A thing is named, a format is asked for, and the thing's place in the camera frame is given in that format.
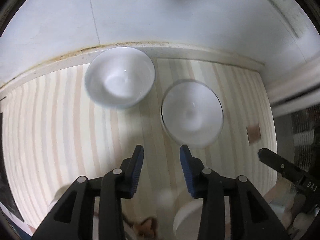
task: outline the screw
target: screw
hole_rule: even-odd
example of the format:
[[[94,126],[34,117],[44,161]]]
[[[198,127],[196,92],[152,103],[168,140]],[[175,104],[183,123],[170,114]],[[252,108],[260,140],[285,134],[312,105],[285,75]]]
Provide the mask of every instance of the screw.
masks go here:
[[[211,172],[212,172],[212,170],[210,168],[203,168],[202,169],[203,174],[210,174]]]
[[[246,182],[246,181],[248,180],[248,178],[247,178],[246,176],[244,176],[244,175],[240,175],[240,176],[238,177],[238,179],[239,179],[239,181],[241,181],[241,182]]]
[[[116,168],[116,169],[114,169],[114,170],[112,171],[112,173],[118,175],[118,174],[121,174],[121,173],[122,173],[122,170],[119,169],[119,168]]]
[[[80,177],[77,179],[77,182],[83,183],[83,182],[85,182],[86,179],[87,179],[87,178],[86,178],[85,176],[80,176]]]

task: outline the wooden table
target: wooden table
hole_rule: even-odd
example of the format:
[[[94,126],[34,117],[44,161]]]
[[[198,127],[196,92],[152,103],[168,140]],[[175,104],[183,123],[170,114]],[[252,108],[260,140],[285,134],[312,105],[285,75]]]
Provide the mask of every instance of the wooden table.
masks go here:
[[[132,200],[123,201],[123,211],[132,220],[157,217],[162,237],[173,239],[173,218],[191,197],[180,166],[180,145],[163,130],[160,108],[167,88],[180,79],[205,83],[224,111],[218,139],[192,154],[222,176],[246,175],[263,195],[274,186],[276,172],[257,158],[262,147],[276,152],[271,108],[259,73],[196,60],[153,63],[152,90],[129,109],[103,109],[89,100],[83,80],[88,64],[31,80],[2,102],[7,176],[29,225],[40,224],[60,187],[80,175],[103,176],[141,144],[145,161],[138,191]],[[261,140],[249,145],[246,128],[256,124]]]

